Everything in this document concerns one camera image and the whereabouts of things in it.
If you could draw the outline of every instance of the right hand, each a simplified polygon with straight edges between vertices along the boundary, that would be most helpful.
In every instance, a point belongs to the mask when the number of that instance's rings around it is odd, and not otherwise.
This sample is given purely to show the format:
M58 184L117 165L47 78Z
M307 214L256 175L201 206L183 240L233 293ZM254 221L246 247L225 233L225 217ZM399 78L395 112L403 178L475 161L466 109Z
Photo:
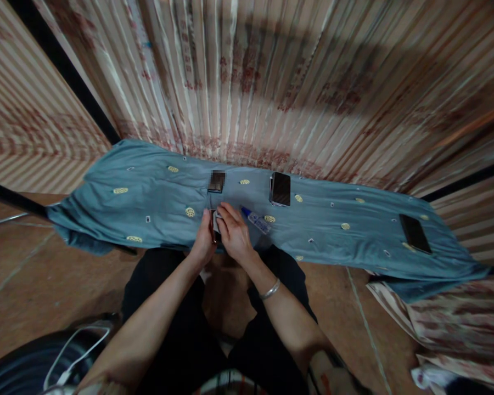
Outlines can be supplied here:
M230 257L243 265L243 262L253 258L256 251L252 247L249 229L243 221L242 214L225 202L222 202L217 210L223 217L217 219L221 241Z

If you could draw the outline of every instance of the hand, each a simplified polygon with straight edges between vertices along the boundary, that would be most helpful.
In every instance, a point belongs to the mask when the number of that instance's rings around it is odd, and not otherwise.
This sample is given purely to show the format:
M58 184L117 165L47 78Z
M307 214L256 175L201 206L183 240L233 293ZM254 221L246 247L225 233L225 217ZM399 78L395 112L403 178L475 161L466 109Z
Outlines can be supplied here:
M189 254L189 257L201 266L201 269L203 269L203 266L210 261L212 255L216 252L216 245L212 244L212 235L209 228L211 220L210 211L207 209L203 210L203 218L201 219L201 225L196 235L196 241Z
M221 241L231 258L243 266L244 262L248 262L256 254L251 245L249 229L242 214L229 203L222 202L217 210L223 217L217 219Z

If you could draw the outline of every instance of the plastic bottle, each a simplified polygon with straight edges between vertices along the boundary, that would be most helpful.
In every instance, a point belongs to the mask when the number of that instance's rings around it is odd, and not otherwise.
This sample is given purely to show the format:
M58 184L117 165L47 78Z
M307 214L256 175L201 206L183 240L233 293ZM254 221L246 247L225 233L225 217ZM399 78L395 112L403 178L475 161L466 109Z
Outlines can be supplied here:
M271 230L271 226L258 214L253 213L251 210L248 208L242 207L242 213L245 214L247 219L255 226L257 227L260 232L263 234L269 233Z

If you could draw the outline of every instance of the tile floor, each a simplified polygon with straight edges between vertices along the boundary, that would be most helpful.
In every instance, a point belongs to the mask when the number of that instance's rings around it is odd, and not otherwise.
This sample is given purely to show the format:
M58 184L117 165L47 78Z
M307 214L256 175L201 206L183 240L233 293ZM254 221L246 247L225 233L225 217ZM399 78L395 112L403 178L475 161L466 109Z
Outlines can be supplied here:
M26 194L47 205L59 195ZM0 218L16 213L0 204ZM0 225L0 357L75 320L118 311L137 259L114 251L96 257L67 247L34 217ZM422 393L409 370L417 344L366 289L359 269L300 263L320 326L353 373L378 394ZM204 309L211 325L242 335L254 315L245 273L225 256L213 260Z

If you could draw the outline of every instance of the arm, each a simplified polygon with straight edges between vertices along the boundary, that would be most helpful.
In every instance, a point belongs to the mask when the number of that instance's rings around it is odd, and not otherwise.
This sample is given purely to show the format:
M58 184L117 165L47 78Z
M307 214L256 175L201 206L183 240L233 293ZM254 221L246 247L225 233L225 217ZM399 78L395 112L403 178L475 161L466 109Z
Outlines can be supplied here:
M137 388L165 339L181 301L216 250L211 242L210 220L210 213L205 210L190 254L108 343L79 384L79 390L102 376L129 390Z
M258 292L265 294L277 278L252 248L242 215L228 203L222 203L218 212L223 217L218 219L218 227L227 252L245 269ZM285 285L281 284L263 304L278 337L304 376L317 351L334 351L324 332Z

